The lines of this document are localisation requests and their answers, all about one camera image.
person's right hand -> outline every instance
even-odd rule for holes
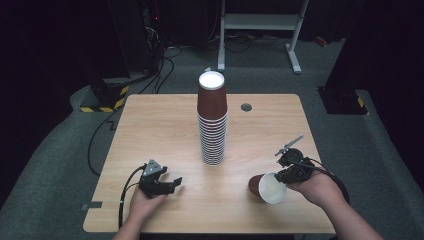
[[[287,184],[287,187],[300,192],[309,202],[321,208],[340,201],[346,202],[337,184],[317,170],[314,170],[307,181]]]

dark background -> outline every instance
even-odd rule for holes
[[[205,46],[219,1],[155,2],[160,7],[156,10],[163,12],[160,27],[167,39]],[[283,7],[278,0],[227,4],[229,12],[288,13],[297,11],[299,1],[287,1]],[[110,6],[104,1],[71,0],[0,3],[2,205],[34,150],[72,111],[70,96],[90,83],[87,71],[100,79],[131,75],[133,68],[125,62],[128,53],[122,50],[122,35]],[[370,92],[392,141],[421,187],[424,52],[419,36],[424,30],[419,20],[423,10],[418,0],[310,1],[300,34],[304,41],[315,36],[328,42],[347,38],[333,70],[332,87]],[[73,27],[79,34],[72,40]],[[75,46],[75,39],[82,44]],[[75,49],[85,53],[88,70],[79,65],[81,55]],[[142,61],[146,56],[151,59],[150,52],[131,57]]]

stack of cups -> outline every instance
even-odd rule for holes
[[[200,75],[197,115],[202,157],[209,165],[217,165],[224,160],[227,112],[224,76],[214,71]]]

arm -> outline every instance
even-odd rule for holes
[[[138,240],[140,238],[140,231],[143,223],[165,200],[166,197],[167,195],[159,195],[153,199],[149,199],[137,187],[131,198],[130,212],[128,217],[113,239]]]
[[[330,177],[314,171],[309,180],[288,184],[311,203],[321,207],[334,226],[340,240],[383,239],[344,199]]]

black and yellow hazard tape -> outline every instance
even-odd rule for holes
[[[111,106],[80,106],[82,112],[114,112],[122,107],[125,95],[128,92],[128,86],[122,88],[117,96],[115,104]]]

